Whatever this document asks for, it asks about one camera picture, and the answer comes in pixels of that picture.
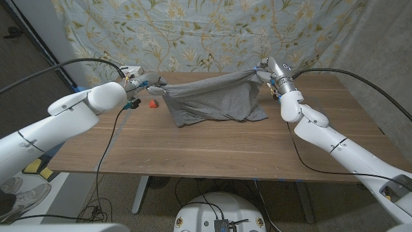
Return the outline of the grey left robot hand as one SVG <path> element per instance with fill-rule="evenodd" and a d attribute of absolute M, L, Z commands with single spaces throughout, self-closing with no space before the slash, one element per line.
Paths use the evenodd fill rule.
<path fill-rule="evenodd" d="M 164 95 L 166 91 L 163 86 L 168 82 L 159 73 L 146 73 L 130 78 L 124 87 L 129 96 L 134 96 L 142 90 L 147 90 L 151 95 Z"/>

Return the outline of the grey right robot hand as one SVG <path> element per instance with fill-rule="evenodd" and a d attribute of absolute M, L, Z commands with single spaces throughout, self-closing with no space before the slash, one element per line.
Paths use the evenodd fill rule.
<path fill-rule="evenodd" d="M 292 71 L 285 62 L 273 57 L 267 57 L 257 63 L 254 68 L 256 75 L 273 86 L 281 95 L 296 91 Z"/>

